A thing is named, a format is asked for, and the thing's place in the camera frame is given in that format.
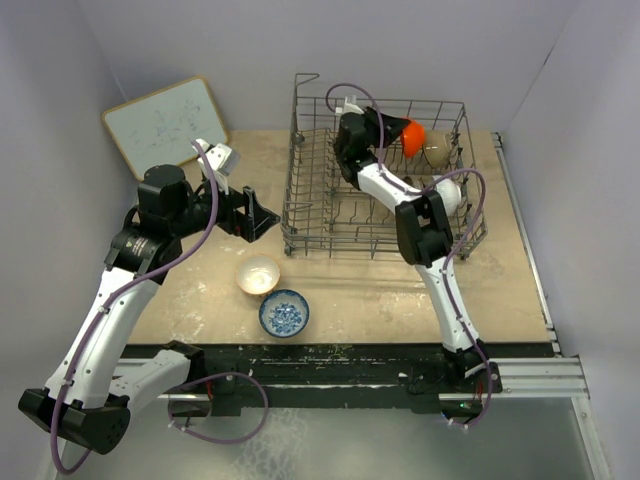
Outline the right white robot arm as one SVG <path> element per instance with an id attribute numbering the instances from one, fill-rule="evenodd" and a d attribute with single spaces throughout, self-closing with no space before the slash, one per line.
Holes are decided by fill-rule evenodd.
<path id="1" fill-rule="evenodd" d="M 406 118 L 390 117 L 371 108 L 344 110 L 333 144 L 343 178 L 357 190 L 382 203 L 395 217 L 396 239 L 406 263 L 415 267 L 429 291 L 440 326 L 448 364 L 446 383 L 456 391 L 467 391 L 484 378 L 485 392 L 493 392 L 497 375 L 468 314 L 453 268 L 453 257 L 461 244 L 451 232 L 445 200 L 437 188 L 457 174 L 483 177 L 472 168 L 440 176 L 420 191 L 393 175 L 382 164 L 382 154 L 411 125 Z"/>

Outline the beige white bowl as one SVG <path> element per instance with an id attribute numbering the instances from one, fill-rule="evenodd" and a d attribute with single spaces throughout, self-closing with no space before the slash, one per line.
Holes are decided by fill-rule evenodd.
<path id="1" fill-rule="evenodd" d="M 267 255 L 242 260 L 236 270 L 236 284 L 247 295 L 264 296 L 276 289 L 281 278 L 278 263 Z"/>

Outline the black glossy bowl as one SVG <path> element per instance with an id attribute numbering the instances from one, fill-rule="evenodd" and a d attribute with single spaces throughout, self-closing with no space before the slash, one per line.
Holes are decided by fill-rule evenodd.
<path id="1" fill-rule="evenodd" d="M 444 131 L 428 131 L 423 143 L 423 149 L 427 162 L 434 169 L 446 166 L 452 150 L 451 134 Z"/>

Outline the orange bowl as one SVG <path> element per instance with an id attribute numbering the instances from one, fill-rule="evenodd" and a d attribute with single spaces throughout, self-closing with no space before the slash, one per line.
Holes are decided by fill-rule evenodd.
<path id="1" fill-rule="evenodd" d="M 414 157 L 418 154 L 426 141 L 426 130 L 423 125 L 413 119 L 408 120 L 408 124 L 401 133 L 401 145 L 405 158 Z"/>

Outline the white ceramic bowl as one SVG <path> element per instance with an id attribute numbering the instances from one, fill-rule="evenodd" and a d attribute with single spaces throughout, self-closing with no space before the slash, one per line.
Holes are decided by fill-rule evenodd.
<path id="1" fill-rule="evenodd" d="M 443 179 L 435 186 L 440 195 L 446 215 L 451 217 L 462 203 L 462 192 L 460 186 L 449 178 Z"/>

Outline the blue white patterned bowl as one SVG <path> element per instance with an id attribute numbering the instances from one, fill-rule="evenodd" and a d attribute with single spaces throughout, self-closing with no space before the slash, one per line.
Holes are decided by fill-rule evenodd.
<path id="1" fill-rule="evenodd" d="M 310 319 L 306 299 L 290 289 L 268 294 L 259 308 L 259 322 L 263 330 L 278 339 L 287 339 L 301 333 Z"/>

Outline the grey wire dish rack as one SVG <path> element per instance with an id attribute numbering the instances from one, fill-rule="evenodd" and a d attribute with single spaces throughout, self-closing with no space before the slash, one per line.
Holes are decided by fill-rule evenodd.
<path id="1" fill-rule="evenodd" d="M 357 191 L 343 179 L 333 152 L 339 120 L 334 114 L 350 91 L 336 89 L 316 73 L 298 73 L 294 80 L 289 160 L 284 190 L 282 232 L 285 252 L 320 250 L 330 256 L 343 252 L 397 252 L 393 214 L 371 196 Z M 405 158 L 399 141 L 384 152 L 383 162 L 392 174 L 422 189 L 447 172 L 476 166 L 466 106 L 444 100 L 379 99 L 383 113 L 409 117 L 428 131 L 451 134 L 452 150 L 446 166 L 434 169 L 424 149 Z M 473 174 L 453 176 L 462 192 L 462 203 L 449 217 L 459 256 L 468 258 L 487 235 L 483 216 L 476 214 L 481 185 Z"/>

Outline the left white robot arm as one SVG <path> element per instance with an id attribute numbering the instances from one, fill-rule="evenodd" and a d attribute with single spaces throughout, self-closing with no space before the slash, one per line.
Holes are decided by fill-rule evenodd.
<path id="1" fill-rule="evenodd" d="M 96 298 L 70 350 L 43 387 L 25 390 L 19 400 L 19 410 L 49 434 L 54 457 L 60 440 L 107 454 L 157 396 L 202 387 L 204 352 L 176 340 L 133 373 L 114 373 L 146 306 L 170 269 L 188 258 L 182 239 L 198 234 L 205 240 L 219 227 L 251 243 L 280 221 L 252 188 L 236 191 L 216 178 L 192 188 L 174 165 L 149 169 L 137 197 L 111 241 Z"/>

